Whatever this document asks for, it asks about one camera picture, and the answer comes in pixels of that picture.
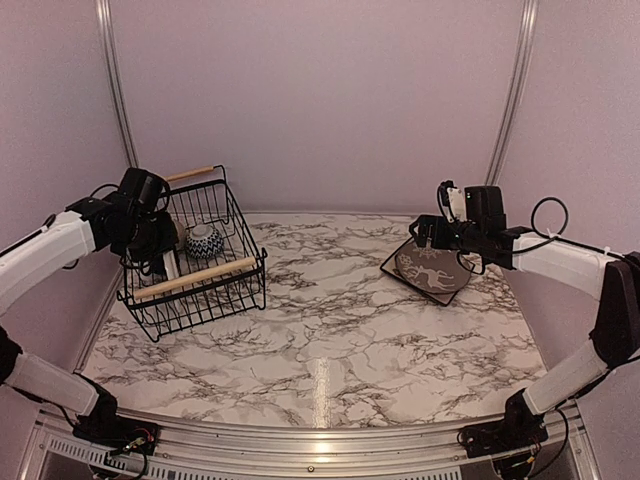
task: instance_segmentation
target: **black cable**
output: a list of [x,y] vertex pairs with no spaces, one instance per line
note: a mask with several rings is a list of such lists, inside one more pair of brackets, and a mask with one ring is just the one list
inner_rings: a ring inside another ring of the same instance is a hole
[[[556,233],[555,236],[553,237],[550,237],[549,235],[542,233],[536,227],[536,214],[538,213],[538,209],[547,202],[556,202],[562,207],[562,210],[564,211],[564,222],[562,223],[562,227],[560,227],[560,230],[558,230],[558,233]],[[538,248],[544,247],[545,245],[549,245],[550,243],[553,243],[559,240],[558,236],[562,235],[564,231],[567,229],[567,226],[569,225],[569,209],[567,208],[567,205],[558,197],[544,197],[538,203],[536,203],[536,205],[533,207],[533,210],[531,211],[530,223],[531,223],[531,230],[533,230],[539,237],[546,238],[547,239],[546,241],[538,243],[537,245],[533,245],[531,247],[523,248],[521,250],[509,251],[509,250],[498,249],[497,252],[507,253],[511,255],[522,255],[523,253],[533,252]]]
[[53,225],[53,222],[56,221],[56,217],[57,217],[57,215],[55,213],[52,213],[51,215],[49,215],[47,217],[47,219],[44,221],[42,226],[49,228],[51,225]]
[[144,453],[143,450],[139,450],[140,453],[142,454],[142,460],[144,462],[144,465],[142,466],[142,470],[140,471],[140,473],[133,477],[131,480],[140,480],[142,477],[144,477],[147,474],[147,470],[149,470],[149,459],[147,458],[147,454]]
[[462,254],[462,252],[457,251],[456,252],[456,261],[458,262],[458,265],[460,265],[460,267],[463,270],[466,270],[467,272],[471,273],[472,275],[484,275],[484,273],[487,271],[487,268],[485,266],[485,264],[482,264],[482,270],[480,270],[479,272],[476,272],[476,266],[477,264],[471,262],[470,260],[467,260],[467,262],[469,262],[471,265],[473,265],[472,268],[467,268],[467,266],[462,263],[462,260],[467,260],[466,258],[464,258],[464,255]]
[[562,446],[560,447],[560,450],[556,452],[556,454],[553,456],[553,458],[549,463],[547,463],[544,467],[542,467],[533,475],[529,475],[530,479],[537,477],[542,472],[547,470],[551,465],[553,465],[553,463],[556,460],[558,460],[558,458],[560,458],[560,455],[562,455],[562,452],[564,452],[564,449],[567,447],[567,443],[569,443],[569,420],[567,420],[567,416],[564,414],[562,410],[560,410],[559,408],[556,408],[556,411],[562,416],[562,420],[564,421],[564,440],[562,441]]
[[102,190],[103,188],[107,188],[107,187],[111,187],[111,188],[115,188],[116,190],[118,188],[120,188],[118,185],[116,185],[115,183],[105,183],[104,185],[100,185],[98,188],[96,188],[93,192],[91,192],[91,195],[89,195],[90,197],[95,196],[96,193],[98,193],[100,190]]
[[73,270],[74,268],[76,268],[78,266],[78,262],[80,260],[76,260],[75,262],[73,262],[71,265],[67,266],[65,265],[64,267],[62,267],[63,270]]
[[127,268],[129,270],[140,270],[142,275],[150,275],[151,274],[151,263],[150,262],[142,262],[139,265],[135,265],[133,263],[127,263],[127,259],[125,257],[120,257],[120,266]]
[[57,403],[52,403],[51,405],[54,405],[60,409],[60,411],[62,412],[62,415],[64,416],[64,419],[67,421],[69,425],[71,425],[71,428],[76,428],[76,424],[71,421],[71,418],[69,418],[69,414],[64,409],[64,407],[58,405]]
[[603,248],[594,247],[593,245],[587,245],[586,243],[576,242],[575,240],[569,240],[568,238],[558,238],[557,240],[559,242],[566,243],[568,245],[573,245],[574,247],[584,248],[585,250],[591,250],[592,252],[608,255],[609,257],[615,258],[616,260],[620,260],[626,263],[630,268],[636,269],[638,272],[640,272],[640,265],[632,262],[624,255],[618,255],[617,253],[614,253],[614,252],[608,252]]
[[164,206],[157,208],[156,212],[166,212],[167,208],[169,208],[169,197],[171,196],[171,185],[165,179],[162,179],[162,187],[164,189],[164,193],[161,195],[164,197],[165,202]]
[[[440,210],[440,215],[442,215],[445,219],[447,218],[447,215],[444,213],[444,207],[442,205],[442,198],[440,196],[440,192],[444,187],[439,186],[438,187],[438,191],[436,192],[436,200],[438,202],[438,210]],[[455,234],[456,238],[460,237],[460,231],[458,230],[458,219],[455,218],[453,216],[453,213],[451,214],[451,218],[453,218],[452,222],[446,222],[447,227],[449,227],[449,229]]]
[[608,370],[604,375],[602,375],[599,378],[596,378],[594,381],[586,384],[584,387],[582,387],[580,390],[578,390],[573,397],[571,397],[573,400],[577,400],[578,398],[582,398],[584,397],[586,394],[590,393],[594,388],[596,388],[598,385],[600,385],[602,382],[604,382],[607,377],[611,374],[612,370]]
[[630,363],[637,362],[638,360],[640,360],[640,355],[631,357],[629,360],[625,360],[619,366],[622,367],[623,365],[629,365]]
[[7,248],[5,248],[4,250],[2,250],[2,252],[0,252],[0,257],[4,257],[5,255],[13,252],[16,248],[21,247],[22,245],[24,245],[27,242],[30,242],[31,240],[33,240],[34,238],[36,238],[40,234],[42,234],[42,228],[39,228],[35,232],[30,233],[29,235],[27,235],[23,239],[18,240],[13,245],[10,245]]

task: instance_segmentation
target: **marble table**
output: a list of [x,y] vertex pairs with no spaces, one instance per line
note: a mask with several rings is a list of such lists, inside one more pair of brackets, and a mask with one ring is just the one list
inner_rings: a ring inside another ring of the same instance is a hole
[[379,270],[408,217],[247,215],[267,309],[152,343],[116,303],[83,371],[122,407],[248,425],[377,427],[499,413],[545,369],[502,273],[448,307]]

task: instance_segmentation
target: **metal base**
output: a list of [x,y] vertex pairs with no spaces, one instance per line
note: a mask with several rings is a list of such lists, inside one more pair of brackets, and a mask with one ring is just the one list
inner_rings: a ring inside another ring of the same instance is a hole
[[123,448],[129,445],[137,438],[144,438],[145,441],[142,445],[136,446],[137,450],[141,450],[145,455],[153,455],[156,449],[156,443],[158,438],[158,425],[151,422],[144,422],[142,420],[134,420],[131,418],[124,418],[117,416],[115,421],[118,424],[118,430],[122,432],[122,439],[120,438],[95,438],[93,435],[88,435],[86,432],[79,428],[73,429],[73,436],[80,440],[86,440],[90,443],[99,443],[105,447],[111,447],[111,450],[121,452]]
[[[563,478],[599,480],[577,408],[570,405],[564,412],[571,426],[571,450],[567,453],[573,456],[578,474]],[[129,410],[118,413],[160,426],[156,451],[149,457],[149,474],[145,477],[150,479],[188,479],[193,475],[193,479],[198,480],[207,477],[228,480],[316,477],[415,480],[431,475],[439,480],[433,475],[442,474],[444,479],[446,474],[453,480],[489,480],[494,477],[477,477],[464,472],[475,470],[476,465],[482,466],[483,471],[486,468],[491,471],[492,461],[528,452],[523,449],[469,459],[456,441],[460,428],[469,424],[468,419],[422,426],[325,430],[199,422]],[[482,420],[499,418],[496,415]],[[564,438],[564,423],[559,415],[548,415],[547,430],[550,439],[543,445],[543,452],[553,452]],[[40,474],[50,453],[66,457],[75,455],[76,461],[116,473],[129,472],[130,476],[142,469],[142,456],[136,453],[113,457],[114,463],[108,461],[109,466],[105,466],[105,455],[109,450],[74,438],[57,410],[43,410],[33,430],[19,478],[41,480]]]
[[467,450],[469,458],[495,455],[522,448],[529,448],[536,440],[546,442],[549,434],[544,424],[536,427],[532,435],[509,435],[504,430],[504,420],[469,425],[460,430],[459,440]]

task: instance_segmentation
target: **aluminum frame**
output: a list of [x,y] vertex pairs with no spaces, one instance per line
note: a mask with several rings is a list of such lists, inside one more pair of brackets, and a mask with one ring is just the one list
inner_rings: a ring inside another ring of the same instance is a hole
[[533,47],[533,35],[538,17],[539,0],[525,0],[522,9],[522,21],[520,24],[520,34],[518,36],[518,46],[516,49],[516,60],[513,66],[513,76],[507,95],[502,116],[502,123],[498,131],[498,137],[491,156],[491,163],[487,171],[485,185],[496,185],[500,179],[500,174],[504,167],[507,148],[511,139],[513,125],[518,112],[518,107],[522,101],[522,95],[527,80],[529,64],[531,63],[531,50]]
[[[600,480],[575,404],[565,407],[564,412],[570,423],[570,447],[580,480]],[[459,429],[470,421],[498,418],[494,415],[405,427],[300,429],[198,422],[129,410],[121,413],[160,425],[158,445],[154,456],[149,458],[147,476],[157,480],[190,478],[189,475],[199,480],[316,477],[399,480],[427,479],[434,473],[446,478],[447,472],[459,471],[463,465],[488,460],[488,457],[467,458],[456,441]],[[545,445],[553,444],[551,448],[554,448],[564,438],[564,422],[557,413],[550,413],[547,418],[550,439]],[[83,458],[104,467],[102,461],[106,450],[74,438],[59,412],[43,409],[18,478],[39,480],[48,452]],[[120,456],[117,462],[107,468],[134,476],[142,468],[139,455]]]
[[109,87],[111,97],[116,110],[120,136],[127,156],[127,164],[130,167],[138,167],[138,156],[133,143],[129,117],[125,107],[122,82],[120,81],[120,69],[118,67],[118,56],[116,53],[116,42],[113,34],[113,24],[111,21],[111,1],[96,0],[96,11],[98,15],[98,25],[104,48],[104,58],[109,76]]

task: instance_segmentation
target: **ceramic bowl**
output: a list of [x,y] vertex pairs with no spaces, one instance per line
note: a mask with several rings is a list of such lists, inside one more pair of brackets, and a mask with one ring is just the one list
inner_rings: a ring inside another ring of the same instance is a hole
[[193,258],[213,258],[223,248],[224,238],[211,225],[196,225],[187,235],[186,251]]

